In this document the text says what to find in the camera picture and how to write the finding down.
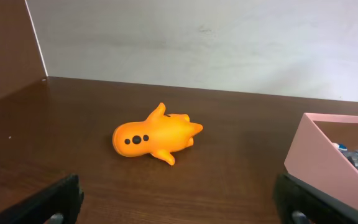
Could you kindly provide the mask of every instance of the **toy airplane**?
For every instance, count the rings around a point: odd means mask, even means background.
[[[112,144],[122,156],[134,157],[151,153],[171,166],[175,158],[171,152],[194,144],[193,136],[203,126],[191,123],[187,114],[164,115],[165,105],[160,103],[145,121],[126,123],[114,131]]]

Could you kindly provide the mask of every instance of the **pink box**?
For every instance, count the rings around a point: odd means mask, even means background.
[[[332,142],[358,150],[358,116],[305,113],[285,167],[292,176],[358,210],[358,170]]]

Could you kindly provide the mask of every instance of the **wooden table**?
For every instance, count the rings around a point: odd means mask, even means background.
[[[173,167],[119,156],[114,129],[160,102],[204,126],[195,145]],[[74,172],[78,223],[278,223],[272,187],[304,112],[358,103],[49,77],[0,100],[0,211]]]

